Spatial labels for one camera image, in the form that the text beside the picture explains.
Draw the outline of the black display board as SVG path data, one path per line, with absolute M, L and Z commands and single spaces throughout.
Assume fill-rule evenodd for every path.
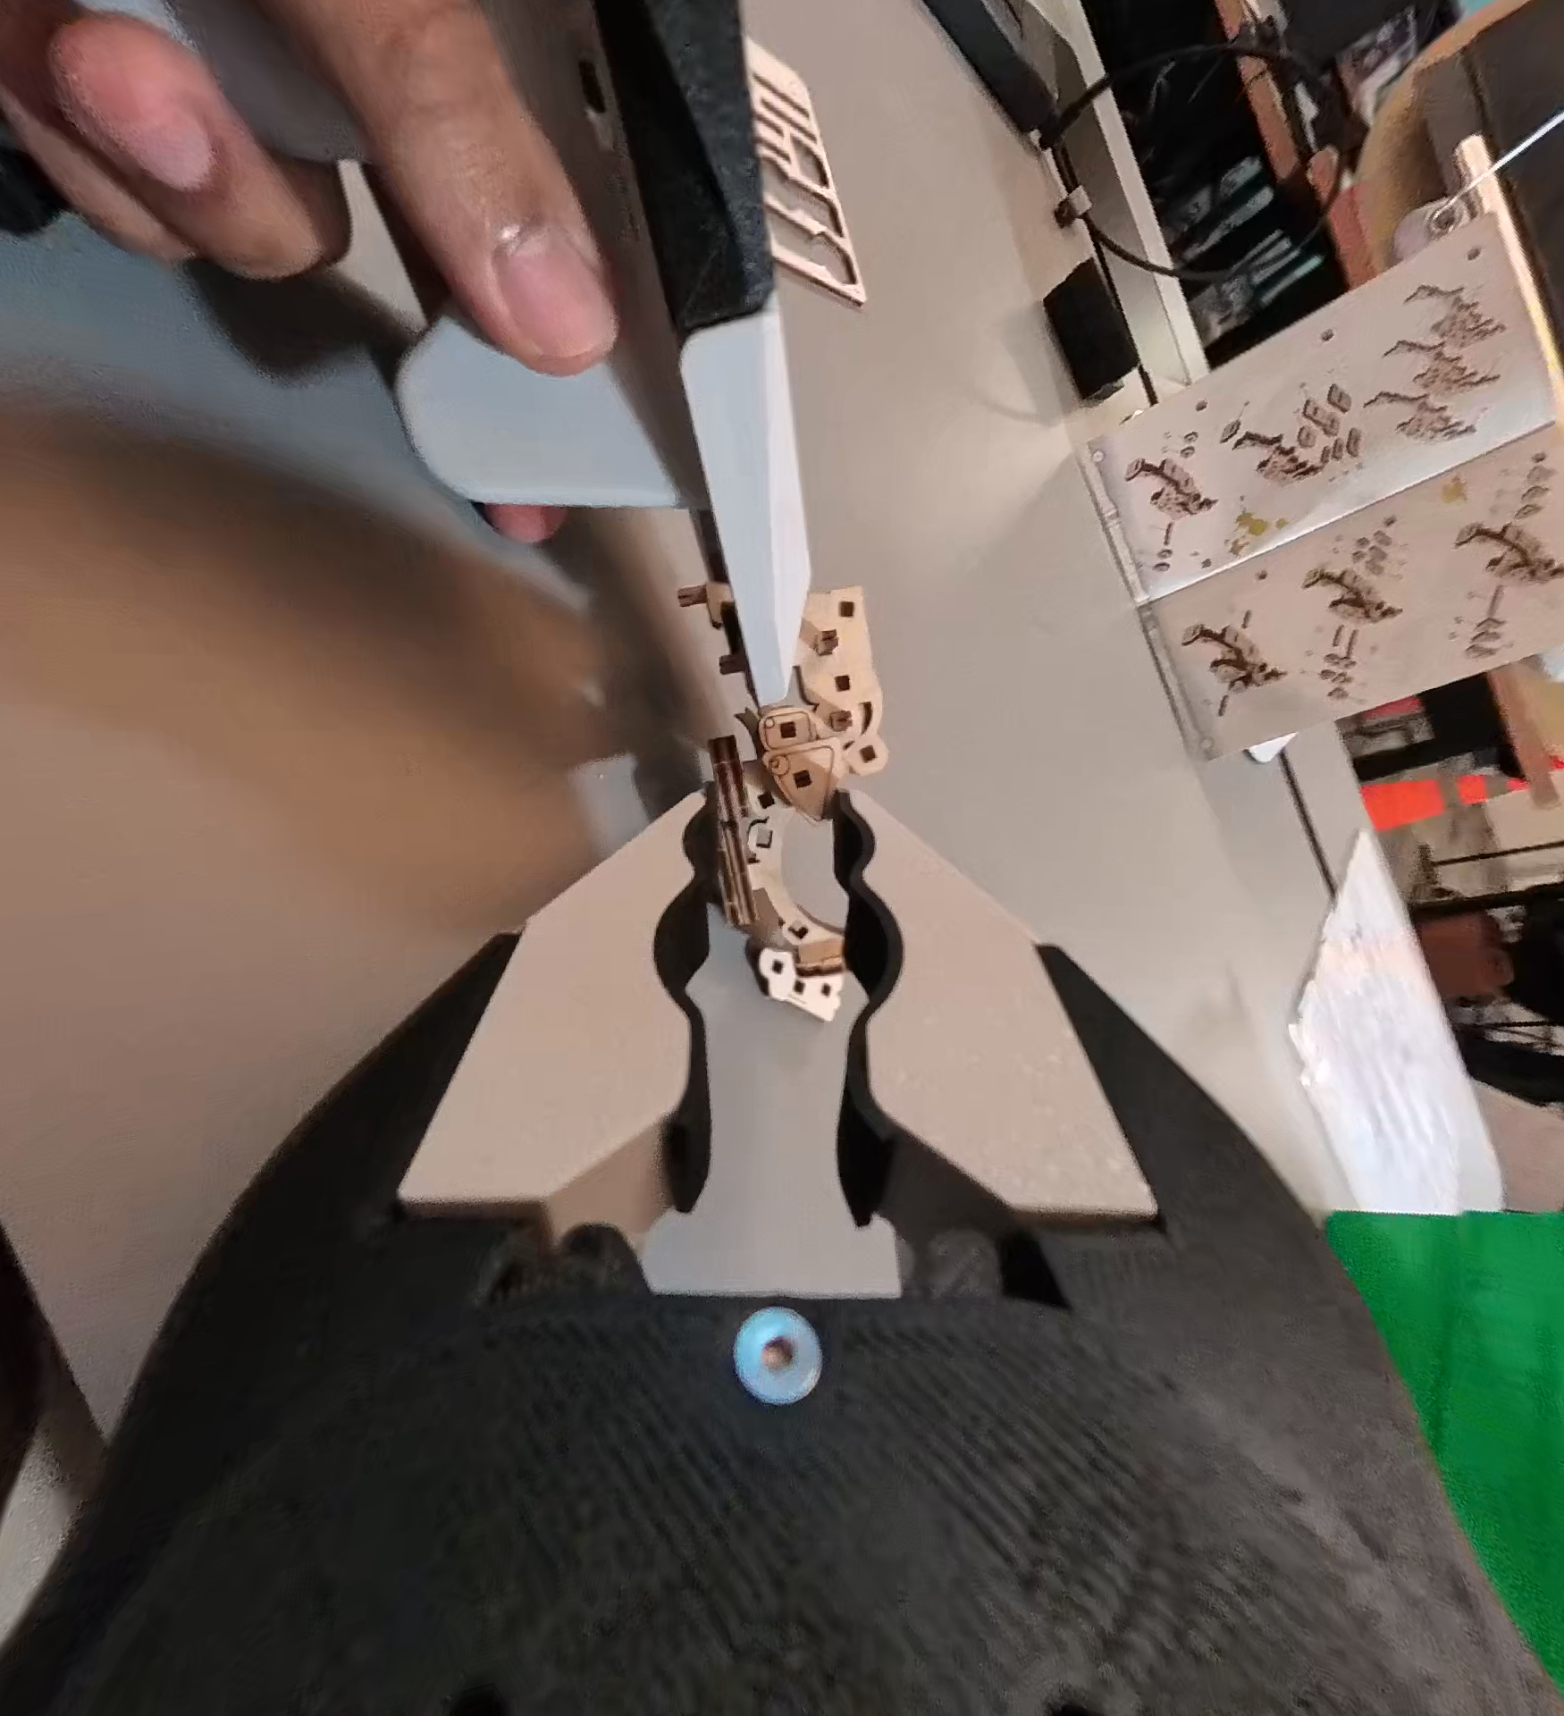
M 1458 181 L 1478 136 L 1496 158 L 1564 108 L 1564 1 L 1488 3 L 1423 48 L 1378 108 L 1359 167 L 1371 246 L 1389 254 L 1404 216 Z M 1503 167 L 1514 216 L 1564 358 L 1564 122 Z

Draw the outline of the person's olive clothing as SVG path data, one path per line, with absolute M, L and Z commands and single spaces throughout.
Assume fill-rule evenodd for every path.
M 0 396 L 0 1227 L 101 1436 L 259 1166 L 595 854 L 548 560 Z

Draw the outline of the assembly instruction sheet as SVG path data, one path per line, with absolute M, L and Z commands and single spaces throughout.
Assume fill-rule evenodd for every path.
M 1564 369 L 1496 210 L 1092 441 L 1191 747 L 1564 645 Z

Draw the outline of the black power strip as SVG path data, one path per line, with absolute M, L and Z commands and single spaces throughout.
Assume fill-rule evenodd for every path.
M 1054 34 L 1025 1 L 924 1 L 953 50 L 1020 135 L 1056 111 Z

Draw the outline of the white paper sheet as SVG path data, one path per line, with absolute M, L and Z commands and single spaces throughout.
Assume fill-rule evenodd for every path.
M 1330 1212 L 1497 1211 L 1503 1175 L 1375 834 L 1350 847 L 1290 1039 L 1333 1160 Z

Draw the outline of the wooden puzzle parts sheet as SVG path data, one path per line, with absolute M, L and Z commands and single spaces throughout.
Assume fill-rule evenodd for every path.
M 744 59 L 771 261 L 859 309 L 869 291 L 811 91 L 753 35 Z

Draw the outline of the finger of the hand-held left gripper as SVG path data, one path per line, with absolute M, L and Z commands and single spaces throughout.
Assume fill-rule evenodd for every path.
M 681 374 L 753 695 L 789 701 L 811 553 L 780 309 L 690 333 Z

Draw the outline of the person's left hand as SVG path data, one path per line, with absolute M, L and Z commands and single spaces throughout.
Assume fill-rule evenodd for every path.
M 478 3 L 256 10 L 355 118 L 386 207 L 494 347 L 539 374 L 611 356 L 620 318 L 596 239 Z M 213 70 L 142 17 L 0 1 L 0 117 L 128 252 L 268 281 L 346 254 L 335 171 L 272 153 Z

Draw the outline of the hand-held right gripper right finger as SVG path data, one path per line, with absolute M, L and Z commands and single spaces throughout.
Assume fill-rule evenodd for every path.
M 1146 1227 L 1157 1194 L 1031 928 L 876 798 L 836 807 L 850 1023 L 836 1171 L 854 1221 Z

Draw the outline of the wooden puzzle model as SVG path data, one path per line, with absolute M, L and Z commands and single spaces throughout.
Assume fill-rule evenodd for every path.
M 793 829 L 827 823 L 850 780 L 885 767 L 881 719 L 865 589 L 811 591 L 791 699 L 741 711 L 748 749 L 737 737 L 708 746 L 712 843 L 701 879 L 728 928 L 744 937 L 755 975 L 764 947 L 847 973 L 843 928 L 798 902 L 784 854 Z

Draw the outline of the green plastic bin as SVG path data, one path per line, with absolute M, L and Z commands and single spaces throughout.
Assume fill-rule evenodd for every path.
M 1326 1238 L 1485 1575 L 1564 1694 L 1564 1212 L 1342 1211 Z

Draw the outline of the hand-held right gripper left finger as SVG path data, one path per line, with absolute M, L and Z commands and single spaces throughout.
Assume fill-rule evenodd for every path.
M 405 1211 L 645 1239 L 692 1209 L 710 1157 L 688 996 L 710 832 L 706 791 L 688 792 L 526 922 L 402 1178 Z

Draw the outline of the black battery pack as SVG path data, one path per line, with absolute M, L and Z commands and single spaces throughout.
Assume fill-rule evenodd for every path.
M 1139 369 L 1124 311 L 1097 261 L 1081 261 L 1043 297 L 1052 342 L 1079 400 L 1112 398 Z

